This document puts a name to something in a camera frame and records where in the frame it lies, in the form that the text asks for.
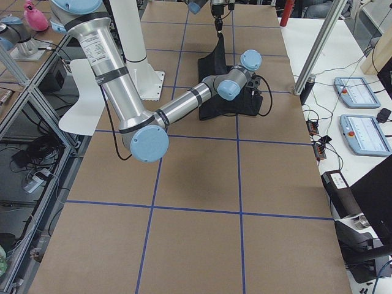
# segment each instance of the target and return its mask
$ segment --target power adapter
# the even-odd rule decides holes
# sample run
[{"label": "power adapter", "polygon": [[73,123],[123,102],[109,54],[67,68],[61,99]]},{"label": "power adapter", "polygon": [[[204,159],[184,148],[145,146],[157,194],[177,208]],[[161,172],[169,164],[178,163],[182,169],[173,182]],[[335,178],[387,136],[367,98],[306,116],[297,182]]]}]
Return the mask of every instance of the power adapter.
[{"label": "power adapter", "polygon": [[379,124],[383,124],[386,123],[388,121],[388,118],[391,115],[391,110],[387,109],[387,108],[383,108],[380,110],[380,112],[377,115],[377,122],[379,122]]}]

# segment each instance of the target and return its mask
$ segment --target red object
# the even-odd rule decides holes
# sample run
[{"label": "red object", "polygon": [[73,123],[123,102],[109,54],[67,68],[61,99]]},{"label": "red object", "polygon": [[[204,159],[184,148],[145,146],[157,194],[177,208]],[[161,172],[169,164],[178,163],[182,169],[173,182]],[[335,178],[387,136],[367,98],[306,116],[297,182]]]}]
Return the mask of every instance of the red object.
[{"label": "red object", "polygon": [[284,6],[283,16],[281,19],[281,26],[286,26],[288,18],[292,14],[292,9],[294,6],[294,0],[286,0],[286,4]]}]

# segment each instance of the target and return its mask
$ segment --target white table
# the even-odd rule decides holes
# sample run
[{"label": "white table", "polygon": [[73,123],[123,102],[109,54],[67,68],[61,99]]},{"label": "white table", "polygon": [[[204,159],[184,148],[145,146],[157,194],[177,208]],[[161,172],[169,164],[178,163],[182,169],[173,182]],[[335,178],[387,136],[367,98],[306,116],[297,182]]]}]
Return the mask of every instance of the white table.
[{"label": "white table", "polygon": [[[323,20],[291,18],[289,19],[287,26],[281,28],[287,53],[290,58],[290,65],[295,77],[300,74],[305,60],[313,46],[314,40],[319,33],[322,23]],[[359,62],[348,66],[346,69],[333,70],[317,75],[316,82],[332,85],[335,77],[349,77],[351,75],[353,77],[364,77],[368,83],[378,81],[378,78],[375,75],[363,74],[360,68],[360,65],[364,61],[364,58],[361,59],[362,56],[363,53],[360,47],[356,43],[344,21],[338,21],[312,72],[314,74],[318,74],[326,69],[341,68],[353,62]],[[373,91],[379,91],[383,89],[381,82],[373,83],[370,85],[370,87]],[[308,105],[310,109],[316,111],[320,118],[327,118],[330,116],[330,113],[328,113],[322,107],[319,107],[316,104],[315,98],[317,99],[319,105],[329,110],[332,110],[336,106],[335,111],[333,111],[334,115],[331,126],[328,130],[328,135],[332,138],[331,144],[336,148],[337,153],[344,160],[342,174],[346,178],[348,184],[351,186],[385,158],[354,155],[354,153],[349,148],[344,136],[342,135],[342,131],[339,128],[339,117],[343,114],[377,116],[377,113],[381,108],[350,109],[347,108],[341,101],[336,103],[338,95],[336,94],[333,86],[325,86],[316,83],[313,87],[313,90],[314,95],[312,93],[309,95],[306,101],[306,105]],[[392,110],[392,100],[386,91],[376,95],[382,105],[381,107]],[[306,118],[308,117],[308,114],[309,111],[304,112]],[[310,113],[310,118],[316,118],[316,115],[314,113]],[[321,136],[326,135],[326,130],[330,122],[330,119],[319,121],[318,129]],[[386,122],[380,126],[385,135],[392,135],[391,122]],[[329,150],[326,150],[326,156],[327,158],[325,160],[320,161],[320,174],[323,174],[329,170],[338,169],[337,156]],[[344,220],[344,223],[350,224],[350,221]],[[366,232],[371,232],[375,236],[374,231],[371,229],[366,229]],[[357,284],[350,272],[348,272],[348,275],[353,293],[359,293],[362,288],[369,288],[367,293],[371,293],[372,286],[367,286],[366,283]],[[381,279],[377,285],[376,294],[387,294],[391,292],[392,279]]]}]

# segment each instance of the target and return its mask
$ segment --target black band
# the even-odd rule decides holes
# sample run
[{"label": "black band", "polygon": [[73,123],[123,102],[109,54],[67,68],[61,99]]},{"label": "black band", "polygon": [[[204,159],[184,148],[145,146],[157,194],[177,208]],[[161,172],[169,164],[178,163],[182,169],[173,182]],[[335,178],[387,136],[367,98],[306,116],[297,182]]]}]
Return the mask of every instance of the black band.
[{"label": "black band", "polygon": [[155,117],[152,116],[149,119],[146,119],[145,121],[141,122],[140,124],[137,124],[134,127],[130,127],[128,129],[124,129],[124,130],[118,130],[121,134],[128,134],[131,133],[135,130],[141,129],[142,127],[145,127],[147,125],[149,125],[150,123],[152,123],[154,121]]},{"label": "black band", "polygon": [[89,13],[86,15],[82,15],[81,17],[75,18],[74,20],[71,20],[69,23],[66,23],[64,25],[65,29],[69,31],[72,29],[74,26],[80,25],[81,23],[85,23],[89,20],[93,20],[95,18],[103,18],[103,17],[108,17],[110,18],[109,13],[107,12],[93,12]]},{"label": "black band", "polygon": [[102,84],[108,83],[109,81],[113,81],[116,78],[122,77],[123,75],[128,74],[129,71],[127,67],[122,67],[120,69],[112,70],[111,72],[104,73],[103,75],[96,76],[96,82],[100,86]]},{"label": "black band", "polygon": [[25,43],[25,42],[30,41],[30,40],[31,40],[31,36],[29,36],[26,40],[19,41],[18,44],[22,44],[22,43]]},{"label": "black band", "polygon": [[162,111],[162,109],[159,108],[155,112],[160,116],[160,118],[162,118],[162,121],[164,122],[165,127],[168,127],[170,125],[170,121],[167,118],[166,114]]},{"label": "black band", "polygon": [[126,61],[132,62],[132,63],[139,63],[139,62],[142,62],[142,61],[144,61],[144,60],[146,60],[146,59],[147,59],[147,55],[146,55],[146,57],[144,57],[143,59],[138,60],[138,61],[132,61],[132,60],[129,60],[129,59],[127,59],[127,58],[125,57],[125,60],[126,60]]},{"label": "black band", "polygon": [[196,89],[194,89],[194,88],[189,89],[188,91],[196,96],[197,104],[198,104],[197,107],[199,107],[203,103],[203,99],[202,99],[200,93]]}]

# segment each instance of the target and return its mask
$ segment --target white pole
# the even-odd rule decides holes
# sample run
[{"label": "white pole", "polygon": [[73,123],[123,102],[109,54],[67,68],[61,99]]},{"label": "white pole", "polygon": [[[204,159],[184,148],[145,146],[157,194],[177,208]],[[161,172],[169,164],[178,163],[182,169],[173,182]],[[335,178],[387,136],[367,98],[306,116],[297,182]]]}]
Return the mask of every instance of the white pole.
[{"label": "white pole", "polygon": [[164,72],[156,72],[148,63],[136,0],[110,0],[126,65],[140,98],[159,100]]}]

